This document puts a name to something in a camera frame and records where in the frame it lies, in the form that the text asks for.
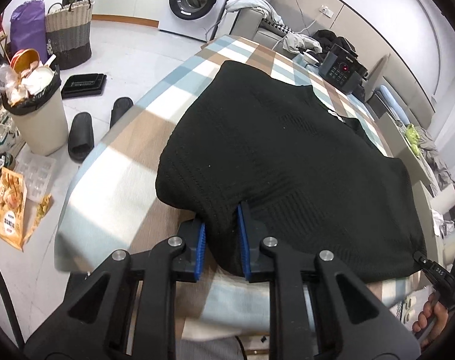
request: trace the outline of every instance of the purple bag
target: purple bag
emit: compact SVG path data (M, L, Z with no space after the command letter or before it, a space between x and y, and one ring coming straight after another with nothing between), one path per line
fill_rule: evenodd
M11 51L35 49L44 63L47 61L44 0L26 1L11 15Z

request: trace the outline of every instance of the wooden baseboard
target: wooden baseboard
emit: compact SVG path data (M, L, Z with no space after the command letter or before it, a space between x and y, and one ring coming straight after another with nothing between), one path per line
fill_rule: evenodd
M139 24L157 28L159 21L151 19L141 19L140 17L118 16L118 15L92 15L92 20L117 21L118 23Z

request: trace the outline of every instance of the electrical outlet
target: electrical outlet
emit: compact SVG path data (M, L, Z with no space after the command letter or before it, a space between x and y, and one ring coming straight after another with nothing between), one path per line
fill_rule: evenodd
M322 5L319 8L319 11L322 12L323 14L325 14L329 18L333 17L333 15L334 15L334 12L331 9L329 9L326 5Z

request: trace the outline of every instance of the ribbed knit pattern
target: ribbed knit pattern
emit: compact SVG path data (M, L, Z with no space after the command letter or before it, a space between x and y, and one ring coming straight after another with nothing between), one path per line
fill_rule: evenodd
M156 193L206 222L218 264L242 275L236 206L302 252L329 249L362 280L409 276L425 252L406 168L358 119L330 114L312 86L227 61L161 154Z

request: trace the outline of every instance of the black slipper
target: black slipper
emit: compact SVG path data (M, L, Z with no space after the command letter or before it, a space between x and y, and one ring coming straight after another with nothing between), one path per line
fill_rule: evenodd
M94 147L92 118L87 112L77 114L71 125L68 138L68 153L76 162L82 162Z
M111 111L111 122L109 123L109 128L114 126L121 116L123 116L129 108L134 105L132 100L128 97L119 97L112 107Z

